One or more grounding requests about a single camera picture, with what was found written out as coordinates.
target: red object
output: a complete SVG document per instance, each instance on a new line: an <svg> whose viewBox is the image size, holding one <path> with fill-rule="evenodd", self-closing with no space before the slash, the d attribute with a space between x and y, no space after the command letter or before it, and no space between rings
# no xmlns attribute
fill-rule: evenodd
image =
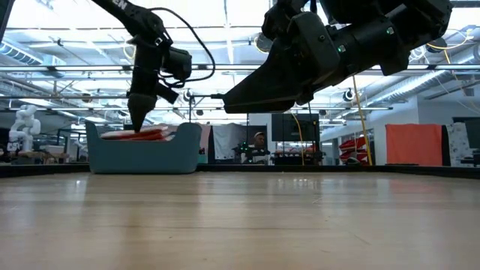
<svg viewBox="0 0 480 270"><path fill-rule="evenodd" d="M364 147L366 144L365 138L358 138L358 139L350 139L344 142L342 145L340 145L340 150L341 151L354 151L354 150L359 150L362 147Z"/></svg>
<svg viewBox="0 0 480 270"><path fill-rule="evenodd" d="M139 133L113 133L111 136L102 136L105 140L164 140L162 130L147 130Z"/></svg>
<svg viewBox="0 0 480 270"><path fill-rule="evenodd" d="M367 159L368 154L366 150L358 150L356 151L356 154L354 152L355 151L345 151L340 156L340 160L342 162L347 162L349 158L356 158L357 160L361 161L363 164L368 164L368 159Z"/></svg>
<svg viewBox="0 0 480 270"><path fill-rule="evenodd" d="M442 126L387 124L387 163L439 167L442 162Z"/></svg>

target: workstation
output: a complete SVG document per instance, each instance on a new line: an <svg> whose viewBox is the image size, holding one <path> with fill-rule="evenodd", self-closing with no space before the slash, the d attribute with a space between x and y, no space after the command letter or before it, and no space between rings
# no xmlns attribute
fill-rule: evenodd
<svg viewBox="0 0 480 270"><path fill-rule="evenodd" d="M1 269L480 263L480 1L0 14Z"/></svg>

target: teal bin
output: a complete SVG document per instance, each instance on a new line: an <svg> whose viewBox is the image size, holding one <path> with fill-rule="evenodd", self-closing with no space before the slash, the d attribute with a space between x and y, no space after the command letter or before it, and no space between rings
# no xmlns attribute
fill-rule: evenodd
<svg viewBox="0 0 480 270"><path fill-rule="evenodd" d="M202 136L198 124L181 124L169 142L105 140L95 124L85 126L93 173L188 174L197 169Z"/></svg>

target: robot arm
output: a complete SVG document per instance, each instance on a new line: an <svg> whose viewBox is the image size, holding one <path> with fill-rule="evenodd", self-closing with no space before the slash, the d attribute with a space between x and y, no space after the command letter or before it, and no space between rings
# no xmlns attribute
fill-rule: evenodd
<svg viewBox="0 0 480 270"><path fill-rule="evenodd" d="M160 17L127 0L92 0L117 18L132 35L136 45L128 109L133 128L140 131L146 114L155 108L157 96L175 103L178 94L159 83L160 71L184 82L191 75L191 55L172 47L173 41Z"/></svg>
<svg viewBox="0 0 480 270"><path fill-rule="evenodd" d="M191 56L171 47L162 20L150 10L127 0L92 1L124 24L137 47L128 108L138 132L157 95L170 103L178 96L159 83L158 72L184 82L191 75ZM449 0L320 0L330 23L349 24L336 29L302 12L307 2L278 0L265 14L262 32L273 40L271 51L259 69L223 96L227 113L286 111L374 65L386 76L405 70L410 50L440 38L452 12Z"/></svg>
<svg viewBox="0 0 480 270"><path fill-rule="evenodd" d="M330 23L301 12L303 0L278 0L265 15L273 40L266 62L223 98L227 113L286 111L374 65L384 75L408 67L410 50L445 34L449 0L320 0Z"/></svg>

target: computer screen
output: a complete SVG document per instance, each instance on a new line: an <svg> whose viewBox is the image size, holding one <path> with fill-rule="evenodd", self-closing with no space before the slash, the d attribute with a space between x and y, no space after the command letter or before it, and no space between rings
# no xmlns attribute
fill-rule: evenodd
<svg viewBox="0 0 480 270"><path fill-rule="evenodd" d="M465 121L466 135L471 149L480 149L480 119Z"/></svg>
<svg viewBox="0 0 480 270"><path fill-rule="evenodd" d="M295 115L295 117L298 119L298 124L291 114L272 114L271 140L274 142L318 141L320 137L319 115L305 113Z"/></svg>

